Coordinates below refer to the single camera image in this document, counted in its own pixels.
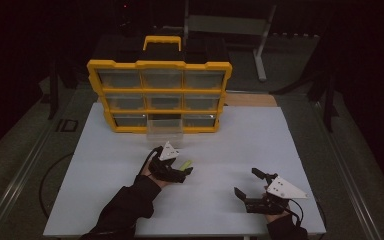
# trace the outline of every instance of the floor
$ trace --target floor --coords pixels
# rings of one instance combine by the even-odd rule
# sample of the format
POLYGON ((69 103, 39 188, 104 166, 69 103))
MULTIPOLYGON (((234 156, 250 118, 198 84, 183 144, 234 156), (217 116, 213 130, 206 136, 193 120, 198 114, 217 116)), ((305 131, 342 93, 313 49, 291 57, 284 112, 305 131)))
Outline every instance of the floor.
MULTIPOLYGON (((252 53, 231 51, 228 91, 267 93, 297 80, 315 44, 317 39, 269 38, 263 54, 267 82, 257 79, 252 53)), ((47 239, 47 216, 97 98, 85 79, 79 77, 77 89, 60 84, 60 108, 52 120, 49 104, 39 101, 0 141, 0 239, 47 239)), ((309 87, 275 99, 325 218, 327 233, 310 237, 384 239, 384 177, 340 93, 328 132, 321 121, 323 99, 309 102, 309 87)))

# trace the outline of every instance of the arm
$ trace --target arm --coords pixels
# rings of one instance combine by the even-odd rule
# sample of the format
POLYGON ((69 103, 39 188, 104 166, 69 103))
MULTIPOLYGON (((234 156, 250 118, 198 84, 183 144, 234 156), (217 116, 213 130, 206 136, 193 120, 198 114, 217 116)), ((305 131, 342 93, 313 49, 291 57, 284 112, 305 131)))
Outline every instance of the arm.
POLYGON ((265 215, 267 229, 273 240, 306 240, 307 230, 297 227, 292 221, 292 215, 283 212, 280 215, 265 215))
POLYGON ((146 166, 132 186, 118 191, 101 211, 96 226, 80 240, 133 239, 137 219, 152 216, 152 201, 167 184, 150 175, 146 166))

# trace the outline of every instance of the yellow storage organizer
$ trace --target yellow storage organizer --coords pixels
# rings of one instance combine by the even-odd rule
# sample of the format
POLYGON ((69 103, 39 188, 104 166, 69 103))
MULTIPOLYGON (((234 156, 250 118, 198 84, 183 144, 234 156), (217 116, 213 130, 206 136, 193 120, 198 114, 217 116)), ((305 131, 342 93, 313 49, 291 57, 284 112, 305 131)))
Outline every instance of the yellow storage organizer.
POLYGON ((131 39, 101 39, 87 67, 113 131, 146 133, 159 119, 180 120, 183 133, 218 130, 232 73, 224 42, 188 41, 182 50, 180 37, 147 36, 138 49, 131 39))

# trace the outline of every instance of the sleeve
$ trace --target sleeve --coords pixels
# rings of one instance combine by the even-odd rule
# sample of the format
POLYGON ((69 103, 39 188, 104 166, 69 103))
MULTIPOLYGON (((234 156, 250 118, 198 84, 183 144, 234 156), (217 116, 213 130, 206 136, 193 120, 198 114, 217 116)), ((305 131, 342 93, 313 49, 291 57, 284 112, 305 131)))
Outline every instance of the sleeve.
POLYGON ((104 207, 96 226, 80 240, 133 239, 136 221, 154 213, 152 201, 161 188, 143 176, 131 187, 123 187, 104 207))
POLYGON ((273 240, 307 240, 307 230, 297 227, 292 222, 292 215, 287 215, 267 224, 273 240))

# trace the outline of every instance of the white tabletop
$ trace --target white tabletop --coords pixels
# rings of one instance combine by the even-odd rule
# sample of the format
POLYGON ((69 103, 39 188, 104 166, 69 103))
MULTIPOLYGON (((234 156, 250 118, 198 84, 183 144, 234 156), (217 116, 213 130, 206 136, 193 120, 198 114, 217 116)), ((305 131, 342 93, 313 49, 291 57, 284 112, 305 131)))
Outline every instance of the white tabletop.
MULTIPOLYGON (((130 186, 150 152, 144 134, 114 133, 103 108, 91 109, 67 170, 44 235, 76 237, 95 226, 102 208, 122 186, 130 186)), ((289 132, 277 107, 224 107, 217 133, 185 134, 174 166, 192 160, 193 172, 183 184, 163 189, 154 201, 154 215, 139 219, 136 236, 256 236, 267 234, 260 214, 246 213, 233 188, 261 197, 265 181, 255 167, 278 173, 306 192, 298 199, 302 226, 324 233, 317 205, 289 132)), ((300 214, 290 203, 291 210, 300 214)))

